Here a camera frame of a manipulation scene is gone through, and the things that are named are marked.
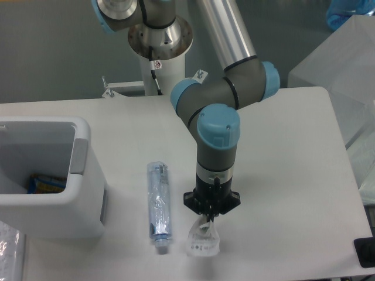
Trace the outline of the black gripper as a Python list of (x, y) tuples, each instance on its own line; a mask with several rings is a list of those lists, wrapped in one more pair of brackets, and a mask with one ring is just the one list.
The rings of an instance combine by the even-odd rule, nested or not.
[(203, 215), (203, 222), (214, 223), (215, 216), (226, 214), (241, 204), (240, 194), (231, 189), (232, 178), (215, 177), (211, 183), (196, 175), (193, 191), (183, 195), (183, 203), (194, 213)]

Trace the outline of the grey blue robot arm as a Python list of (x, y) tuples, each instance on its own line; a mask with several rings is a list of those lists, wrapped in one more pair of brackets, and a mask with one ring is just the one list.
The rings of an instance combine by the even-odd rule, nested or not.
[[(176, 14), (175, 1), (93, 1), (107, 32), (128, 30), (133, 51), (148, 63), (153, 95), (164, 95), (156, 62), (175, 59), (192, 45), (189, 24)], [(240, 204), (231, 189), (237, 143), (238, 110), (276, 94), (277, 69), (258, 59), (235, 1), (199, 1), (209, 36), (224, 71), (218, 81), (186, 78), (170, 94), (171, 104), (197, 143), (196, 185), (184, 205), (213, 221)]]

